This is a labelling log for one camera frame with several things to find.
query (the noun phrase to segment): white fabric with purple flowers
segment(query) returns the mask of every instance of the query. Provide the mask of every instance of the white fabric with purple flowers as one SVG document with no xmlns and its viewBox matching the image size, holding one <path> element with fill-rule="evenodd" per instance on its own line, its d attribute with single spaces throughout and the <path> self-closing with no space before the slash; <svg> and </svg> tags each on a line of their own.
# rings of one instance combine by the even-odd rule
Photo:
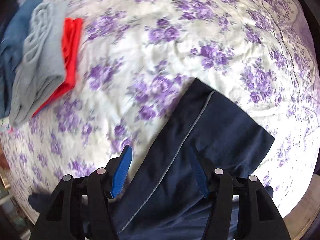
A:
<svg viewBox="0 0 320 240">
<path fill-rule="evenodd" d="M 319 73 L 297 0 L 67 1 L 68 16 L 84 19 L 76 87 L 1 134 L 12 190 L 33 221 L 32 190 L 89 175 L 126 144 L 132 179 L 195 77 L 275 137 L 255 174 L 282 216 L 292 210 L 320 145 Z"/>
</svg>

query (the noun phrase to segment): red garment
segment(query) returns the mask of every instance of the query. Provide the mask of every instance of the red garment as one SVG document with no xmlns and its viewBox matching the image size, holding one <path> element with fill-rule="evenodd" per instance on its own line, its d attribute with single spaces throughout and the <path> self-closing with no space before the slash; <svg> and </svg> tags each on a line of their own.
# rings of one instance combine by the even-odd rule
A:
<svg viewBox="0 0 320 240">
<path fill-rule="evenodd" d="M 66 18 L 64 21 L 64 32 L 62 37 L 62 53 L 66 68 L 65 81 L 55 90 L 55 92 L 45 101 L 33 114 L 35 116 L 43 107 L 50 102 L 69 92 L 76 84 L 76 59 L 81 35 L 82 19 Z"/>
</svg>

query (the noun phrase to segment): dark blue garment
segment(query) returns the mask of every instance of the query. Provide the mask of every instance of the dark blue garment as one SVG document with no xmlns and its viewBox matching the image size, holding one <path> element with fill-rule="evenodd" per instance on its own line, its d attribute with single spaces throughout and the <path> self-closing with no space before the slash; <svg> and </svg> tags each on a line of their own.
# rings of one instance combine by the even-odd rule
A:
<svg viewBox="0 0 320 240">
<path fill-rule="evenodd" d="M 211 204 L 199 192 L 188 151 L 195 147 L 216 167 L 246 178 L 273 141 L 236 104 L 195 79 L 123 197 L 110 205 L 120 240 L 201 239 Z"/>
<path fill-rule="evenodd" d="M 22 59 L 23 42 L 29 34 L 32 11 L 42 0 L 26 0 L 13 16 L 0 44 L 0 118 L 10 112 L 15 68 Z"/>
</svg>

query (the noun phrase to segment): bedsheet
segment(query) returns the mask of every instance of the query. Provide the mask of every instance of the bedsheet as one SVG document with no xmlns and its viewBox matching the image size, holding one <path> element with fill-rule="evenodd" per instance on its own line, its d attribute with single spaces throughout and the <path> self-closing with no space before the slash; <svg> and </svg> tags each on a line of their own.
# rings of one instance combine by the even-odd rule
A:
<svg viewBox="0 0 320 240">
<path fill-rule="evenodd" d="M 319 151 L 319 73 L 297 0 L 67 0 L 84 19 L 74 90 L 1 141 L 12 191 L 33 222 L 31 191 L 89 175 L 133 148 L 128 180 L 198 77 L 275 137 L 254 172 L 284 217 Z"/>
</svg>

